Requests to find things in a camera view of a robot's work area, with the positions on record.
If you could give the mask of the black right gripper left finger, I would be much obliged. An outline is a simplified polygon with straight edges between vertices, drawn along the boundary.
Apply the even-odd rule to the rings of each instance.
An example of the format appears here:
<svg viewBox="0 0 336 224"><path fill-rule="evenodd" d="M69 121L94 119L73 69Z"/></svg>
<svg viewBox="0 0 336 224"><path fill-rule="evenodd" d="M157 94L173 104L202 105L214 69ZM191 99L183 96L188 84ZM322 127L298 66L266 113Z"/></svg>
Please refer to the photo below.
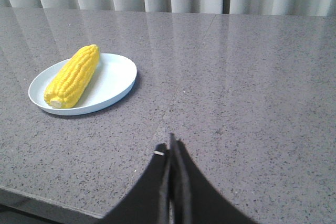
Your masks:
<svg viewBox="0 0 336 224"><path fill-rule="evenodd" d="M169 174L169 150L159 144L134 187L98 223L169 223Z"/></svg>

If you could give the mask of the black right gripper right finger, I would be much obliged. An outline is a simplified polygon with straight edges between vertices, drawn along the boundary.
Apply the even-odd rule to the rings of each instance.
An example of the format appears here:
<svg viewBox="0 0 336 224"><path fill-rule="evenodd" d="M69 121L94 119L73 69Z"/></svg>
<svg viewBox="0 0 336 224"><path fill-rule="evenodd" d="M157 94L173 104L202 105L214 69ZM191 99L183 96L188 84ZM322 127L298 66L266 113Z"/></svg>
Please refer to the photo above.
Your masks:
<svg viewBox="0 0 336 224"><path fill-rule="evenodd" d="M255 223L217 192L173 133L170 157L175 223Z"/></svg>

